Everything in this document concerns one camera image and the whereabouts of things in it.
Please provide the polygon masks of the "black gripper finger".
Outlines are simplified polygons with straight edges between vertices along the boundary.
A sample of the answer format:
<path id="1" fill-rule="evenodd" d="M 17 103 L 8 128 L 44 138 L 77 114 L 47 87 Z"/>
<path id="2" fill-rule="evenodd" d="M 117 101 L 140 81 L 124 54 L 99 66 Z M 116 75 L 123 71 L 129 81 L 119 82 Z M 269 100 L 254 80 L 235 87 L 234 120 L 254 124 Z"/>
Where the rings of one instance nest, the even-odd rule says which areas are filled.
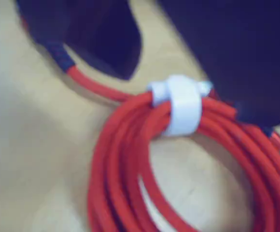
<path id="1" fill-rule="evenodd" d="M 140 60 L 141 35 L 126 0 L 17 0 L 34 42 L 66 72 L 75 62 L 64 46 L 102 73 L 129 80 Z"/>
<path id="2" fill-rule="evenodd" d="M 162 0 L 162 9 L 240 121 L 280 125 L 280 0 Z"/>

